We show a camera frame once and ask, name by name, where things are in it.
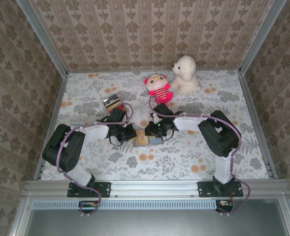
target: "stuffed animal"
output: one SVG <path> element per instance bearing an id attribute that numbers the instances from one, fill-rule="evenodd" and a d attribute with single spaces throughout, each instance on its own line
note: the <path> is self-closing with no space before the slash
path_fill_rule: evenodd
<path id="1" fill-rule="evenodd" d="M 172 66 L 172 70 L 176 76 L 171 83 L 171 89 L 180 87 L 178 90 L 179 94 L 198 92 L 200 86 L 195 75 L 195 69 L 196 65 L 193 58 L 190 56 L 181 57 L 178 62 L 174 63 Z"/>
<path id="2" fill-rule="evenodd" d="M 146 88 L 149 90 L 149 95 L 154 95 L 158 99 L 155 101 L 158 103 L 167 103 L 173 97 L 172 92 L 168 92 L 170 84 L 166 80 L 165 75 L 153 75 L 150 78 L 144 80 Z"/>

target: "floral tablecloth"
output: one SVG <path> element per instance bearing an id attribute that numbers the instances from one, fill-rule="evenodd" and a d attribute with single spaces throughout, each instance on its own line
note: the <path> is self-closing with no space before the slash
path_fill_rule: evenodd
<path id="1" fill-rule="evenodd" d="M 151 120 L 149 95 L 143 80 L 155 73 L 111 72 L 69 74 L 57 125 L 87 124 L 108 114 L 102 101 L 117 95 L 134 108 L 131 122 L 135 129 L 145 128 Z M 243 179 L 268 178 L 262 154 L 236 71 L 197 71 L 201 91 L 178 95 L 167 104 L 176 111 L 209 114 L 221 110 L 239 129 L 242 148 L 235 155 L 234 173 Z M 211 179 L 215 172 L 215 155 L 200 133 L 175 132 L 162 145 L 133 147 L 132 141 L 115 147 L 109 140 L 88 142 L 79 163 L 99 180 L 188 180 Z M 56 167 L 45 163 L 42 180 L 64 179 Z"/>

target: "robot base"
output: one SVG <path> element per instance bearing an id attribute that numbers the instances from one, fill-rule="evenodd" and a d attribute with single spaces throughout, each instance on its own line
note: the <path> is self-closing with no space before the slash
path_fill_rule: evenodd
<path id="1" fill-rule="evenodd" d="M 93 188 L 97 190 L 102 198 L 109 198 L 111 193 L 111 182 L 94 182 Z M 97 194 L 89 189 L 80 188 L 74 183 L 68 186 L 67 197 L 69 198 L 97 198 Z"/>
<path id="2" fill-rule="evenodd" d="M 234 197 L 243 197 L 241 183 L 235 179 L 222 184 L 213 177 L 213 181 L 201 181 L 197 183 L 197 186 L 200 198 L 231 197 L 231 193 Z"/>

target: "white teddy bear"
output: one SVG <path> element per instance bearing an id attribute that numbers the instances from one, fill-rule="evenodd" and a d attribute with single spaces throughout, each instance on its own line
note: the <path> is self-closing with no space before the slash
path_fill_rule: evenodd
<path id="1" fill-rule="evenodd" d="M 196 65 L 190 56 L 181 57 L 178 62 L 172 66 L 175 79 L 171 83 L 171 89 L 178 87 L 178 94 L 189 94 L 200 91 L 198 79 L 195 75 Z"/>

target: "pink plush doll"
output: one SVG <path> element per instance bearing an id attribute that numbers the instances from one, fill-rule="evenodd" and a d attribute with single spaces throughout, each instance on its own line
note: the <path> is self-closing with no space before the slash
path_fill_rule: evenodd
<path id="1" fill-rule="evenodd" d="M 149 90 L 149 95 L 154 95 L 158 98 L 156 102 L 167 103 L 172 99 L 173 93 L 168 92 L 170 84 L 167 82 L 165 75 L 153 75 L 150 78 L 146 78 L 144 83 Z"/>

